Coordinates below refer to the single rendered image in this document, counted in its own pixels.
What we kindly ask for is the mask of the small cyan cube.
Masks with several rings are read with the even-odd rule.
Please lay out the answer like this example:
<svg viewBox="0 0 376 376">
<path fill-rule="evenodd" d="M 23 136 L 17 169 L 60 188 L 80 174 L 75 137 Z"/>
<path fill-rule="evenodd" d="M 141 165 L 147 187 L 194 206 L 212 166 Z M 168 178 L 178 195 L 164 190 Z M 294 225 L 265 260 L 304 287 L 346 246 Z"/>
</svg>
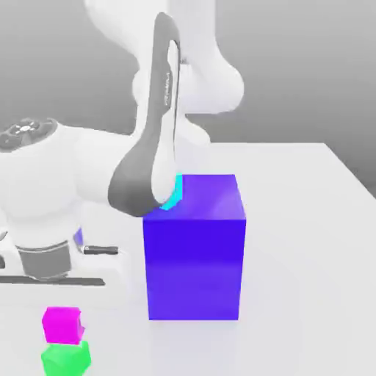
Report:
<svg viewBox="0 0 376 376">
<path fill-rule="evenodd" d="M 183 176 L 182 174 L 179 173 L 176 176 L 176 182 L 175 182 L 173 194 L 170 196 L 168 201 L 160 207 L 160 209 L 168 211 L 172 209 L 174 206 L 176 206 L 178 202 L 182 200 L 182 198 L 183 198 Z"/>
</svg>

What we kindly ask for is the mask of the large blue box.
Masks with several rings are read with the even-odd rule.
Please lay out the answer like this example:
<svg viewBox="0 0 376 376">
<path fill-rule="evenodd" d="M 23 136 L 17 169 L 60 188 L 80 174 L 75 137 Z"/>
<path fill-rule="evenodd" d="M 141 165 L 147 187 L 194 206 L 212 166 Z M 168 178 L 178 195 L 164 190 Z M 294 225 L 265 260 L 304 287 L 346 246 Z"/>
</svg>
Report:
<svg viewBox="0 0 376 376">
<path fill-rule="evenodd" d="M 235 175 L 185 175 L 142 221 L 151 320 L 236 320 L 247 219 Z"/>
</svg>

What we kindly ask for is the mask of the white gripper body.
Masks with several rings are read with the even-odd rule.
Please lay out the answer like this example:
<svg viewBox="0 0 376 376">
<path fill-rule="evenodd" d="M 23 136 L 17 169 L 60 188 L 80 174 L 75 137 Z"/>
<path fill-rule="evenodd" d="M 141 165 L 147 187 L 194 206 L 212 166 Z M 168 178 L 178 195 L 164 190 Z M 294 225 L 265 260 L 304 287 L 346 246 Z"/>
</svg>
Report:
<svg viewBox="0 0 376 376">
<path fill-rule="evenodd" d="M 38 280 L 0 270 L 0 297 L 123 295 L 123 274 L 119 269 L 86 267 L 72 269 L 62 276 Z"/>
</svg>

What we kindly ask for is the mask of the small magenta cube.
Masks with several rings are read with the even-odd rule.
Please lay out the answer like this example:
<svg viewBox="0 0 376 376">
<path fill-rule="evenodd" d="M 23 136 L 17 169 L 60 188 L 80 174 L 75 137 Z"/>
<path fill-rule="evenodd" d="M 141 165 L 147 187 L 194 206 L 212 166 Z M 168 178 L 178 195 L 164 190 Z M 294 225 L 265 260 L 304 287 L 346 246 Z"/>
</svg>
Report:
<svg viewBox="0 0 376 376">
<path fill-rule="evenodd" d="M 79 345 L 84 334 L 78 307 L 49 306 L 42 318 L 46 342 Z"/>
</svg>

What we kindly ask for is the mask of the small green cube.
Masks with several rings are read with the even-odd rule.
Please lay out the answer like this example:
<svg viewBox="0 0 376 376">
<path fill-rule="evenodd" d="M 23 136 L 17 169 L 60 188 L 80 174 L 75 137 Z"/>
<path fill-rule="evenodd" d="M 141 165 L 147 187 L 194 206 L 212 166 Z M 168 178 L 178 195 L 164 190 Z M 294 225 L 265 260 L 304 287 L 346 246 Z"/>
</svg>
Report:
<svg viewBox="0 0 376 376">
<path fill-rule="evenodd" d="M 83 376 L 92 363 L 87 341 L 78 345 L 50 344 L 41 360 L 45 376 Z"/>
</svg>

